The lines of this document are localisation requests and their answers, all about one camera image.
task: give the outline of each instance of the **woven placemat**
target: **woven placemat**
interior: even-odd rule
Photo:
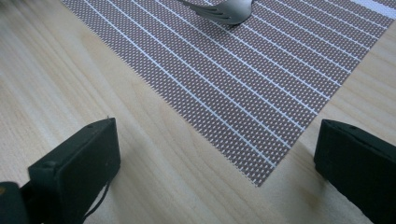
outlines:
[[[390,0],[260,0],[230,27],[176,0],[63,2],[257,186],[396,15]]]

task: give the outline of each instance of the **fork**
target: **fork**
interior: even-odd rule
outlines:
[[[226,0],[215,6],[197,6],[185,0],[177,0],[189,7],[201,17],[223,24],[237,25],[251,15],[251,4],[254,0]]]

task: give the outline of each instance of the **black object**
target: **black object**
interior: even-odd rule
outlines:
[[[87,125],[28,168],[31,181],[21,194],[16,184],[0,183],[7,189],[0,195],[0,223],[82,223],[119,169],[116,120]]]
[[[321,123],[318,172],[374,223],[396,223],[396,147],[342,122]]]

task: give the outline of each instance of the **wooden table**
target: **wooden table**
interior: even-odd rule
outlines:
[[[396,23],[256,188],[59,1],[0,2],[0,180],[117,119],[121,169],[87,223],[370,223],[314,169],[322,119],[396,145]]]

